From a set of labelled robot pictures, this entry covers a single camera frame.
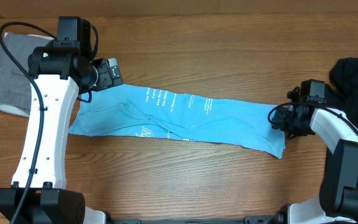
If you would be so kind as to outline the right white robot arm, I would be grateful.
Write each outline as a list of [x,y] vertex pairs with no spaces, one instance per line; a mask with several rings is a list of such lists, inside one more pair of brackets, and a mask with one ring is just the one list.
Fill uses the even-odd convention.
[[317,197],[277,212],[272,223],[358,223],[358,129],[331,105],[289,102],[268,114],[288,138],[318,135],[326,144],[324,176]]

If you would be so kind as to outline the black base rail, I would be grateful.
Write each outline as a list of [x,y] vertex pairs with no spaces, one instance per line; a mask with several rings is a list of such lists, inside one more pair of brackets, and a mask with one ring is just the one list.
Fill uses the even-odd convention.
[[246,216],[244,218],[223,219],[183,219],[183,220],[140,220],[113,219],[108,215],[107,224],[285,224],[285,216],[276,215]]

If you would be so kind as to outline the light blue printed t-shirt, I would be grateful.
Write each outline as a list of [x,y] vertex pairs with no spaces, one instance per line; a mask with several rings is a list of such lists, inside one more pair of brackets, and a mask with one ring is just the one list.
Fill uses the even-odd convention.
[[93,93],[91,103],[81,103],[69,132],[224,143],[281,158],[285,134],[268,122],[271,109],[272,105],[123,84]]

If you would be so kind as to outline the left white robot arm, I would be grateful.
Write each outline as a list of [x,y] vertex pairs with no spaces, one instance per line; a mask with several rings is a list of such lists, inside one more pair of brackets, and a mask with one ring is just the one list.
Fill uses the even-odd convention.
[[74,47],[37,47],[29,56],[32,104],[21,160],[0,212],[10,223],[112,223],[108,212],[67,190],[65,151],[77,97],[122,85],[117,60],[90,61]]

